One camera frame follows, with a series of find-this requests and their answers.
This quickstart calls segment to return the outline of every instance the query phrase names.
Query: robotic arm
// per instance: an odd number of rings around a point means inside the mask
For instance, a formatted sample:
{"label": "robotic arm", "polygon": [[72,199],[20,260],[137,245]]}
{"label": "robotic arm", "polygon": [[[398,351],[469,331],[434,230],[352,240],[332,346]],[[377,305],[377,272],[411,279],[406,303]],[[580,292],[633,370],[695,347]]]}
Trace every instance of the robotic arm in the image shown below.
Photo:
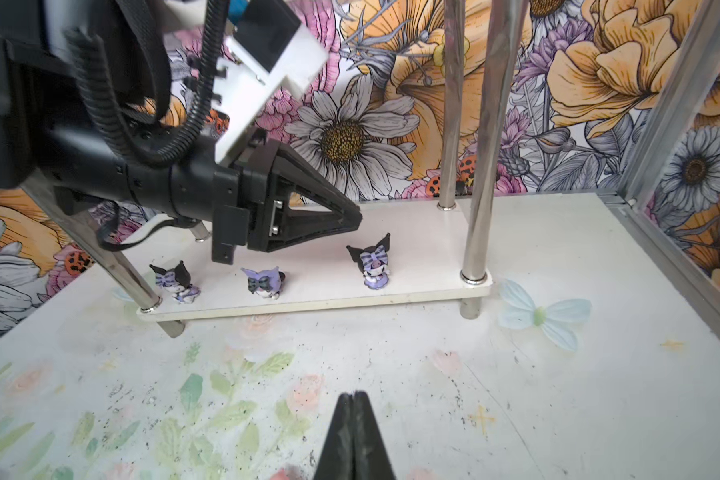
{"label": "robotic arm", "polygon": [[[252,126],[278,88],[300,96],[326,60],[297,16],[282,0],[251,0],[235,18],[227,47],[240,62],[231,62],[218,58],[230,0],[208,0],[201,58],[191,59],[200,76],[185,81],[196,100],[183,125],[164,128],[162,8],[162,0],[0,0],[0,188],[39,170],[68,215],[124,200],[165,212],[174,226],[210,220],[212,259],[224,264],[237,245],[269,252],[356,230],[357,205]],[[127,107],[145,98],[154,116]],[[230,116],[215,144],[199,135],[211,106]],[[329,211],[291,210],[294,193]],[[108,233],[100,245],[114,249]]]}

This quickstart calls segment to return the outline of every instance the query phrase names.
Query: wallpaper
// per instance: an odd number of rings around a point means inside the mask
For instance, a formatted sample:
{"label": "wallpaper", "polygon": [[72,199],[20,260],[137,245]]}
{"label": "wallpaper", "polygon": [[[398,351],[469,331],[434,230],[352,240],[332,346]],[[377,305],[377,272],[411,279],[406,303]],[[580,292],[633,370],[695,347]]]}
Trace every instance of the wallpaper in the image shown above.
{"label": "wallpaper", "polygon": [[[501,133],[496,195],[612,189],[702,0],[530,0]],[[329,53],[300,98],[277,91],[256,117],[353,200],[435,197],[444,128],[443,0],[294,0]],[[490,0],[465,0],[459,194],[477,161]],[[173,75],[163,123],[186,120],[202,30],[165,37]],[[221,52],[228,58],[231,53]],[[139,107],[154,111],[147,101]],[[204,134],[229,125],[212,110]],[[125,238],[154,212],[122,205]],[[107,212],[94,211],[102,218]],[[720,76],[647,214],[720,285]],[[0,336],[91,260],[19,190],[0,191]]]}

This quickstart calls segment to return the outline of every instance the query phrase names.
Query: black bow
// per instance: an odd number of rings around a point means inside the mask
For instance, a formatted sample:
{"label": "black bow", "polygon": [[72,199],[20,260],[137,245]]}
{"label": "black bow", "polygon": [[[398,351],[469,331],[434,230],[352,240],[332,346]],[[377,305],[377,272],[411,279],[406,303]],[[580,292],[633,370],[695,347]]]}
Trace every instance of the black bow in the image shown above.
{"label": "black bow", "polygon": [[265,292],[269,292],[272,288],[269,286],[269,277],[263,276],[260,279],[249,278],[248,279],[248,291],[255,293],[258,289],[262,289]]}

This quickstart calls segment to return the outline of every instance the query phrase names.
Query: purple figurine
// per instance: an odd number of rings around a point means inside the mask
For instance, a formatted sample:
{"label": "purple figurine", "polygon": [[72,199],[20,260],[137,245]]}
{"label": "purple figurine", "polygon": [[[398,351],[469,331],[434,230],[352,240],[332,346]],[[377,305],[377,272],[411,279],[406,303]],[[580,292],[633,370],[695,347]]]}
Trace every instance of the purple figurine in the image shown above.
{"label": "purple figurine", "polygon": [[192,275],[183,261],[170,270],[154,265],[150,265],[150,268],[155,272],[155,284],[170,292],[177,302],[192,303],[200,294],[200,289],[191,283]]}
{"label": "purple figurine", "polygon": [[280,297],[280,290],[282,290],[282,282],[286,279],[286,274],[278,268],[276,266],[271,270],[262,270],[260,272],[254,272],[247,268],[241,268],[240,270],[248,275],[248,291],[250,293],[258,293],[263,298],[277,300]]}
{"label": "purple figurine", "polygon": [[347,250],[364,275],[366,287],[378,290],[389,283],[389,234],[374,246],[359,249],[347,245]]}

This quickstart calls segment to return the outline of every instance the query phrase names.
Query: table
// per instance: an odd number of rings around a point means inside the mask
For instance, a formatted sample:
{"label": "table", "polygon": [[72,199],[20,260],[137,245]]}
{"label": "table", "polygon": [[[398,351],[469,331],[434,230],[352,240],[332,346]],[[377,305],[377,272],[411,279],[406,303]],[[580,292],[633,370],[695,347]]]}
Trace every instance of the table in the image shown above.
{"label": "table", "polygon": [[499,327],[496,295],[477,320],[451,300],[172,340],[95,267],[0,340],[0,472],[310,478],[363,389],[399,478],[720,478],[720,341],[594,195],[497,198],[489,258],[540,306],[592,302],[578,352]]}

